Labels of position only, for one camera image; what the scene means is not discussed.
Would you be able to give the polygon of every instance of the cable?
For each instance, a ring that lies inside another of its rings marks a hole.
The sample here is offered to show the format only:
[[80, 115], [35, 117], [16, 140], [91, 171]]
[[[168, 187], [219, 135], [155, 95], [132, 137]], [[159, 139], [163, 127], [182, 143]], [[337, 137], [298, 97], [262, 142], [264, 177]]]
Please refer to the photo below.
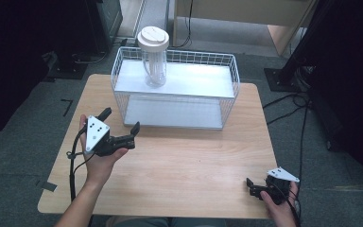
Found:
[[78, 134], [76, 135], [75, 141], [73, 142], [72, 152], [70, 156], [70, 174], [69, 174], [69, 184], [70, 184], [70, 199], [73, 201], [76, 197], [76, 187], [75, 187], [75, 173], [73, 169], [75, 168], [75, 158], [76, 158], [76, 147], [78, 146], [79, 137], [87, 131], [87, 127], [84, 126]]
[[299, 190], [297, 192], [297, 196], [299, 196], [299, 194], [300, 194], [300, 188], [301, 188], [301, 185], [303, 183], [303, 179], [302, 179], [302, 174], [303, 174], [303, 138], [304, 138], [305, 122], [306, 122], [306, 117], [307, 117], [307, 113], [308, 113], [308, 108], [309, 108], [309, 102], [307, 102], [307, 104], [306, 104], [305, 113], [304, 113], [304, 120], [302, 122], [302, 134], [301, 134], [301, 138], [300, 138], [300, 167], [299, 167], [300, 183], [298, 185]]
[[283, 99], [285, 99], [285, 98], [287, 98], [287, 97], [290, 97], [290, 96], [296, 96], [296, 95], [298, 95], [298, 94], [299, 94], [299, 93], [295, 93], [295, 94], [289, 94], [289, 95], [287, 95], [287, 96], [279, 97], [278, 99], [275, 99], [275, 100], [271, 101], [270, 103], [268, 103], [268, 104], [264, 105], [264, 106], [262, 107], [262, 109], [265, 109], [266, 107], [268, 107], [268, 106], [270, 106], [270, 105], [273, 105], [273, 104], [275, 104], [275, 103], [278, 103], [278, 102], [282, 101]]
[[298, 111], [299, 109], [301, 109], [301, 108], [302, 108], [302, 107], [298, 107], [298, 108], [296, 108], [296, 110], [292, 111], [291, 113], [287, 113], [287, 114], [285, 114], [285, 115], [279, 116], [279, 117], [277, 117], [276, 119], [273, 119], [273, 120], [271, 120], [271, 121], [267, 122], [267, 125], [270, 125], [270, 124], [272, 124], [273, 122], [275, 122], [275, 121], [277, 121], [277, 120], [280, 120], [280, 119], [282, 119], [282, 118], [285, 118], [285, 117], [291, 116], [292, 114], [294, 114], [295, 112], [297, 112], [297, 111]]
[[184, 18], [185, 25], [186, 25], [186, 27], [188, 29], [187, 38], [185, 39], [185, 41], [184, 41], [183, 44], [181, 44], [181, 45], [173, 45], [172, 47], [180, 48], [180, 47], [184, 47], [185, 45], [187, 45], [188, 42], [191, 42], [191, 44], [193, 43], [193, 41], [191, 41], [191, 14], [193, 12], [193, 2], [194, 2], [194, 0], [191, 0], [191, 3], [190, 3], [190, 13], [189, 13], [189, 16], [188, 16], [188, 25], [187, 25], [186, 19]]
[[291, 189], [289, 189], [289, 191], [291, 192], [291, 194], [293, 194], [293, 196], [295, 197], [295, 198], [298, 198], [298, 196], [296, 195], [296, 193], [294, 193]]
[[298, 213], [298, 216], [299, 216], [299, 219], [302, 219], [302, 212], [301, 212], [301, 209], [302, 209], [302, 203], [300, 202], [300, 200], [299, 200], [299, 197], [294, 193], [294, 192], [292, 192], [291, 190], [289, 190], [293, 195], [294, 195], [294, 197], [296, 198], [294, 201], [296, 201], [297, 202], [297, 204], [295, 204], [296, 205], [296, 212]]
[[123, 39], [121, 42], [115, 42], [115, 43], [113, 43], [112, 46], [117, 46], [117, 45], [126, 46], [127, 44], [128, 44], [128, 39]]
[[73, 171], [73, 174], [76, 174], [76, 171], [78, 170], [78, 168], [80, 167], [80, 166], [83, 166], [84, 164], [86, 164], [88, 161], [90, 161], [90, 159], [91, 158], [93, 158], [93, 156], [95, 155], [95, 152], [91, 155], [91, 157], [90, 158], [88, 158], [86, 161], [84, 161], [82, 164], [80, 164], [80, 165], [78, 165], [76, 168], [75, 168], [75, 170]]
[[105, 57], [107, 56], [107, 52], [101, 52], [101, 54], [103, 54], [103, 56], [96, 60], [96, 61], [79, 61], [79, 60], [75, 60], [75, 63], [79, 63], [79, 64], [90, 64], [90, 63], [98, 63], [100, 61], [102, 61], [103, 59], [105, 59]]
[[300, 81], [300, 83], [307, 89], [311, 88], [311, 85], [307, 83], [308, 76], [312, 73], [314, 67], [304, 67], [300, 66], [294, 72], [294, 76]]
[[[287, 98], [287, 97], [292, 96], [292, 97], [293, 97], [293, 103], [294, 103], [296, 106], [298, 106], [298, 108], [296, 108], [296, 109], [295, 109], [294, 111], [292, 111], [291, 113], [287, 113], [287, 114], [285, 114], [285, 115], [279, 116], [279, 117], [277, 117], [276, 119], [273, 119], [273, 120], [271, 120], [271, 121], [267, 122], [267, 125], [270, 125], [270, 124], [272, 124], [273, 122], [275, 122], [275, 121], [277, 121], [277, 120], [280, 120], [280, 119], [282, 119], [282, 118], [285, 118], [285, 117], [291, 116], [292, 114], [294, 114], [295, 112], [297, 112], [299, 109], [304, 108], [305, 106], [307, 106], [308, 101], [307, 101], [307, 100], [306, 100], [303, 96], [300, 96], [300, 93], [304, 93], [304, 92], [299, 92], [299, 93], [295, 93], [295, 94], [289, 94], [289, 95], [287, 95], [287, 96], [280, 97], [280, 98], [278, 98], [278, 99], [276, 99], [276, 100], [273, 100], [273, 101], [271, 101], [270, 103], [268, 103], [268, 104], [264, 105], [264, 106], [263, 106], [263, 109], [265, 109], [266, 107], [268, 107], [268, 106], [270, 106], [270, 105], [272, 105], [272, 104], [278, 103], [278, 102], [282, 101], [283, 99], [285, 99], [285, 98]], [[304, 100], [304, 105], [301, 105], [301, 104], [299, 104], [299, 103], [297, 102], [297, 100], [296, 100], [296, 98], [297, 98], [297, 97], [302, 98], [302, 99]]]

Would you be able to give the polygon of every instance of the white wire basket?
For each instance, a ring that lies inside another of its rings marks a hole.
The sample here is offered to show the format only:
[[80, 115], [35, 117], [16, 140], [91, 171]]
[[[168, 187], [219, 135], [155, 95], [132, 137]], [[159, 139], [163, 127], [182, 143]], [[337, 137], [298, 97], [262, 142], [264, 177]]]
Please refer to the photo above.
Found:
[[120, 47], [112, 89], [125, 125], [222, 130], [240, 89], [234, 55], [166, 51], [166, 84], [146, 84], [142, 51]]

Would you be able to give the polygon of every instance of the forearm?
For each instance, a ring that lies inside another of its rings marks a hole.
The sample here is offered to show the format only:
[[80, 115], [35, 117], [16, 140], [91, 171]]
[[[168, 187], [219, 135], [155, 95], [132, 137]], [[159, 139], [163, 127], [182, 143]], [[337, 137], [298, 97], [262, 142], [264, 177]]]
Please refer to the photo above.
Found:
[[102, 186], [86, 183], [56, 226], [88, 226]]

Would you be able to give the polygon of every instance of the wire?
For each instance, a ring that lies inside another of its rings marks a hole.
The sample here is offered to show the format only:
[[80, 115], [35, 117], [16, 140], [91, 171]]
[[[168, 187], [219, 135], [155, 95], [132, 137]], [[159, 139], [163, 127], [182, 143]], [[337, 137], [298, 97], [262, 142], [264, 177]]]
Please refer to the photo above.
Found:
[[303, 183], [303, 179], [302, 179], [302, 174], [303, 174], [303, 138], [304, 138], [304, 130], [305, 130], [305, 123], [306, 123], [308, 108], [309, 108], [309, 102], [307, 102], [307, 105], [305, 107], [304, 120], [302, 122], [302, 134], [301, 134], [301, 138], [300, 138], [300, 169], [299, 169], [300, 183], [298, 185], [299, 190], [297, 192], [297, 196], [299, 196], [299, 194], [300, 194], [300, 188], [301, 188], [301, 185]]
[[[298, 107], [298, 108], [296, 108], [294, 111], [292, 111], [291, 113], [287, 113], [287, 114], [285, 114], [285, 115], [279, 116], [279, 117], [277, 117], [276, 119], [273, 119], [273, 120], [271, 120], [271, 121], [267, 122], [267, 125], [270, 125], [270, 124], [272, 124], [273, 122], [275, 122], [275, 121], [277, 121], [277, 120], [280, 120], [280, 119], [282, 119], [282, 118], [285, 118], [285, 117], [291, 116], [291, 115], [293, 115], [295, 112], [297, 112], [299, 109], [306, 107], [306, 106], [308, 105], [308, 101], [305, 99], [305, 97], [300, 96], [300, 94], [301, 94], [301, 93], [304, 93], [304, 92], [299, 92], [299, 93], [295, 93], [295, 94], [289, 94], [289, 95], [287, 95], [287, 96], [280, 97], [280, 98], [278, 98], [278, 99], [276, 99], [276, 100], [273, 100], [273, 101], [271, 101], [270, 103], [268, 103], [268, 104], [264, 105], [264, 106], [263, 106], [263, 109], [265, 109], [266, 107], [268, 107], [268, 106], [270, 106], [270, 105], [273, 105], [273, 104], [275, 104], [275, 103], [278, 103], [278, 102], [280, 102], [280, 101], [284, 100], [284, 99], [285, 99], [285, 98], [287, 98], [287, 97], [292, 96], [292, 97], [293, 97], [293, 103], [294, 103], [294, 104]], [[303, 104], [303, 105], [298, 103], [298, 101], [297, 101], [297, 97], [302, 98], [302, 99], [304, 100], [304, 104]]]
[[296, 201], [297, 202], [297, 204], [296, 204], [296, 212], [298, 213], [298, 215], [299, 215], [299, 219], [302, 219], [302, 212], [301, 212], [301, 209], [302, 209], [302, 203], [300, 202], [300, 200], [299, 200], [299, 196], [298, 195], [296, 195], [294, 192], [292, 192], [291, 190], [289, 190], [293, 195], [294, 195], [294, 197], [296, 198], [294, 201]]
[[184, 18], [184, 22], [185, 22], [185, 25], [188, 29], [188, 35], [187, 35], [187, 38], [185, 39], [184, 43], [181, 44], [181, 45], [173, 45], [172, 47], [175, 47], [175, 48], [180, 48], [180, 47], [184, 47], [185, 45], [187, 45], [189, 42], [190, 44], [193, 43], [193, 41], [191, 40], [191, 14], [193, 12], [193, 2], [194, 0], [191, 0], [191, 3], [190, 3], [190, 13], [188, 15], [188, 25], [187, 25], [187, 21], [186, 19]]
[[100, 59], [96, 60], [96, 61], [79, 61], [79, 60], [75, 60], [75, 63], [79, 63], [79, 64], [98, 63], [98, 62], [102, 61], [103, 59], [105, 59], [105, 57], [107, 56], [107, 52], [101, 52], [101, 54], [103, 54], [103, 56]]
[[[74, 155], [74, 156], [76, 155], [76, 147], [78, 146], [78, 139], [86, 131], [87, 131], [87, 127], [84, 127], [76, 135], [75, 141], [73, 142], [73, 146], [72, 146], [72, 152], [71, 152], [72, 155]], [[75, 167], [75, 159], [71, 159], [70, 160], [70, 176], [74, 175], [74, 173], [73, 173], [74, 167]]]
[[280, 97], [280, 98], [278, 98], [278, 99], [275, 99], [275, 100], [271, 101], [270, 103], [268, 103], [268, 104], [264, 105], [264, 106], [262, 107], [262, 109], [265, 109], [266, 107], [268, 107], [268, 106], [270, 106], [270, 105], [273, 105], [273, 104], [275, 104], [275, 103], [278, 103], [278, 102], [282, 101], [283, 99], [285, 99], [285, 98], [287, 98], [287, 97], [290, 97], [290, 96], [296, 96], [296, 95], [298, 95], [298, 94], [300, 94], [300, 93], [302, 93], [302, 92], [295, 93], [295, 94], [289, 94], [289, 95], [287, 95], [287, 96], [283, 96], [283, 97]]
[[75, 168], [75, 171], [73, 171], [73, 174], [76, 174], [76, 171], [78, 170], [78, 168], [80, 166], [83, 166], [84, 164], [86, 164], [88, 161], [90, 161], [91, 158], [93, 158], [95, 155], [95, 152], [93, 153], [93, 155], [90, 156], [90, 158], [88, 158], [86, 161], [84, 161], [82, 164], [78, 165], [76, 168]]
[[307, 83], [308, 76], [312, 73], [313, 70], [314, 67], [300, 66], [294, 72], [294, 76], [296, 76], [300, 83], [308, 89], [311, 88], [311, 85]]
[[291, 113], [287, 113], [287, 114], [285, 114], [285, 115], [279, 116], [279, 117], [277, 117], [276, 119], [273, 119], [273, 120], [271, 120], [271, 121], [267, 122], [267, 125], [270, 125], [270, 124], [272, 124], [273, 122], [275, 122], [275, 121], [277, 121], [277, 120], [280, 120], [280, 119], [282, 119], [282, 118], [285, 118], [285, 117], [291, 116], [291, 115], [293, 115], [295, 112], [297, 112], [299, 109], [302, 109], [302, 108], [303, 108], [303, 107], [298, 107], [298, 108], [296, 108], [296, 110], [292, 111]]
[[289, 191], [291, 192], [291, 194], [293, 194], [294, 197], [296, 197], [296, 199], [298, 198], [298, 196], [296, 195], [296, 193], [294, 193], [291, 189], [289, 189]]
[[112, 46], [126, 46], [128, 45], [128, 39], [123, 39], [121, 42], [115, 42]]

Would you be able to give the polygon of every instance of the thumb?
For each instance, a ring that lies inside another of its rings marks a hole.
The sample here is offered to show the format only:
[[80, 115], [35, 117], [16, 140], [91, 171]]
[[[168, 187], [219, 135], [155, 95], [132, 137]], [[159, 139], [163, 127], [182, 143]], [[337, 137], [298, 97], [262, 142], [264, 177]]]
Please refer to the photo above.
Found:
[[123, 155], [125, 155], [129, 150], [127, 148], [119, 148], [113, 155], [113, 159], [116, 162], [119, 160]]
[[[80, 121], [79, 121], [79, 124], [78, 124], [78, 128], [81, 130], [82, 128], [84, 128], [85, 124], [86, 124], [86, 119], [87, 117], [82, 114], [80, 116]], [[85, 140], [86, 140], [86, 135], [85, 133], [83, 133], [81, 136], [80, 136], [80, 143], [81, 143], [81, 146], [82, 146], [82, 150], [84, 151], [85, 150]]]
[[265, 202], [265, 205], [267, 206], [267, 209], [269, 212], [272, 212], [276, 208], [276, 204], [273, 202], [272, 198], [266, 191], [262, 191], [261, 198]]

